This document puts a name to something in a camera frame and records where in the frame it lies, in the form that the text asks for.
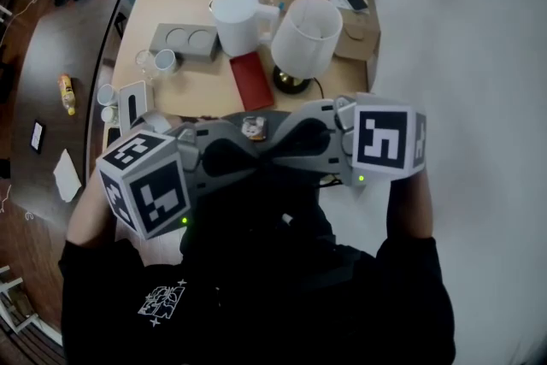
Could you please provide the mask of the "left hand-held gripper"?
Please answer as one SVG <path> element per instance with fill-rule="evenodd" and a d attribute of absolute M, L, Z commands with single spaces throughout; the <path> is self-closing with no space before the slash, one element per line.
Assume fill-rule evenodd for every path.
<path fill-rule="evenodd" d="M 109 207 L 116 218 L 140 238 L 150 239 L 180 226 L 189 215 L 191 198 L 177 136 L 180 124 L 165 133 L 145 124 L 134 127 L 96 160 L 96 170 Z M 230 121 L 195 124 L 196 146 L 204 152 L 216 140 L 226 140 L 254 158 L 254 143 Z M 250 177 L 257 168 L 213 176 L 196 167 L 196 193 L 205 196 Z"/>

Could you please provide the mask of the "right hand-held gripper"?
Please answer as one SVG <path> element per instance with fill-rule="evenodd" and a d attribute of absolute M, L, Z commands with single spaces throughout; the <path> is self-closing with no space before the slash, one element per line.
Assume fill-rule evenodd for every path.
<path fill-rule="evenodd" d="M 330 144 L 340 129 L 340 145 Z M 309 101 L 284 118 L 268 140 L 276 165 L 340 174 L 345 185 L 411 177 L 426 166 L 426 115 L 412 106 L 371 93 Z"/>

